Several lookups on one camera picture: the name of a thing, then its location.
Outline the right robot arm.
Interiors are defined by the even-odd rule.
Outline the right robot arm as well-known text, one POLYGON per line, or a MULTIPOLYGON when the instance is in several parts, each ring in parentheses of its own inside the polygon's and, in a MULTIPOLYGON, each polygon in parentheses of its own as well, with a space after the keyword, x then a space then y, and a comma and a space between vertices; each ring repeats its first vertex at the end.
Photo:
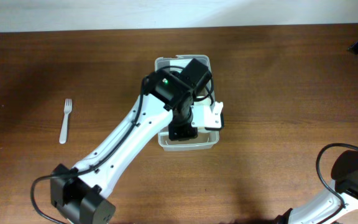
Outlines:
POLYGON ((316 173, 324 190, 308 203, 277 216, 274 223, 336 223, 338 218, 358 210, 358 146, 338 142, 324 146, 316 158, 316 173), (327 183, 321 174, 320 160, 328 149, 334 147, 346 151, 336 159, 331 170, 331 182, 327 183))

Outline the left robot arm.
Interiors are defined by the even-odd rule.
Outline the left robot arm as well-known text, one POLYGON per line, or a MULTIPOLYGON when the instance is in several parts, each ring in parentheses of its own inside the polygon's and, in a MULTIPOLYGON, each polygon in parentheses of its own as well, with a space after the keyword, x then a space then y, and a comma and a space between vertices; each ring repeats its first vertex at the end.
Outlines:
POLYGON ((72 168, 59 165, 53 170, 52 205, 70 223, 109 222, 116 210, 109 195, 154 136, 165 150, 209 149, 224 126, 222 110, 207 56, 158 58, 116 129, 72 168))

